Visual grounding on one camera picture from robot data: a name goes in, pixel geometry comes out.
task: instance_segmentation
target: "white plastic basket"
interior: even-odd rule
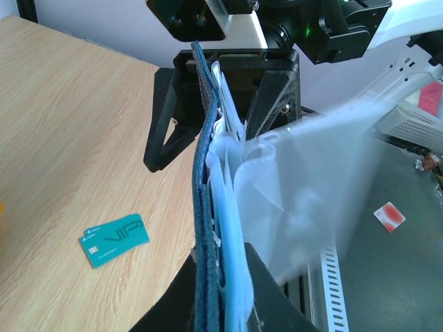
[[[405,101],[377,124],[381,133],[443,152],[443,121]]]

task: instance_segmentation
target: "teal card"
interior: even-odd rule
[[[132,248],[149,242],[141,215],[131,214],[85,231],[80,238],[91,265],[98,268]]]

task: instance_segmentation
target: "red and white sticker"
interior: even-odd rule
[[[391,202],[379,208],[374,212],[374,215],[389,233],[394,232],[395,228],[399,227],[406,220],[404,215]]]

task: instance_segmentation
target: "denim fabric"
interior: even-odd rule
[[[192,44],[192,54],[197,66],[201,100],[206,112],[206,119],[197,142],[192,169],[197,260],[194,331],[218,332],[220,330],[219,278],[217,276],[217,253],[214,242],[214,227],[211,222],[210,188],[207,185],[205,157],[208,153],[213,126],[217,119],[219,100],[212,74],[198,43]]]

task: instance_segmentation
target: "green led light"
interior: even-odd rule
[[[311,32],[312,32],[311,28],[307,26],[305,30],[305,38],[308,38],[311,35]]]

